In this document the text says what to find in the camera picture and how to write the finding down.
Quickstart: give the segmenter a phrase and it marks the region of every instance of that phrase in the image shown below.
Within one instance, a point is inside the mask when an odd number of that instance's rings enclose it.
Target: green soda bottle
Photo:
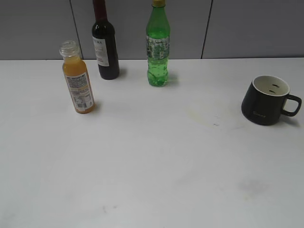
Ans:
[[[170,25],[165,5],[165,0],[153,0],[153,11],[146,28],[148,81],[152,86],[164,86],[168,81]]]

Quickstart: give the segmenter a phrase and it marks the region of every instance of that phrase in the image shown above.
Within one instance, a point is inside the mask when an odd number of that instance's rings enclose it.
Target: wall seam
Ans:
[[[207,26],[206,26],[206,31],[205,31],[205,37],[204,37],[204,43],[203,43],[203,48],[202,48],[201,56],[200,56],[201,59],[203,58],[203,54],[204,54],[204,50],[205,50],[205,45],[206,45],[206,39],[207,39],[207,33],[208,33],[208,28],[209,28],[209,22],[210,22],[210,17],[211,17],[212,6],[213,6],[213,0],[211,0],[211,4],[210,4],[208,21],[207,21]]]
[[[71,0],[69,0],[69,2],[70,2],[70,7],[71,7],[71,11],[72,11],[74,26],[75,26],[75,30],[76,30],[76,34],[77,34],[78,44],[79,44],[79,47],[80,47],[80,54],[81,54],[81,58],[83,59],[84,55],[82,54],[82,48],[81,48],[79,34],[78,34],[77,26],[76,26],[76,21],[75,21],[74,11],[73,11],[73,7],[72,7],[72,2],[71,2]]]

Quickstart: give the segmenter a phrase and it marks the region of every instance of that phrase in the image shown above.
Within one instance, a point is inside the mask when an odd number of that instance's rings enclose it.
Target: orange juice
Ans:
[[[86,64],[79,56],[79,47],[74,41],[65,41],[60,46],[60,54],[64,59],[62,69],[75,110],[89,113],[95,103]]]

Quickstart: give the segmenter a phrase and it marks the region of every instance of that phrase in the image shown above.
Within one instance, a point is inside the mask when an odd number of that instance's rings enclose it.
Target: black mug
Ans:
[[[295,116],[301,108],[302,100],[289,92],[289,85],[278,77],[256,77],[243,100],[242,113],[248,120],[260,125],[277,123],[281,114]],[[284,110],[287,99],[298,103],[294,112]]]

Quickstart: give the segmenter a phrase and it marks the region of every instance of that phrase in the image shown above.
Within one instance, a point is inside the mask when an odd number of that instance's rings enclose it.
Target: red wine bottle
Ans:
[[[92,35],[99,73],[103,79],[115,79],[119,75],[115,29],[107,19],[105,0],[93,0],[93,6],[96,23]]]

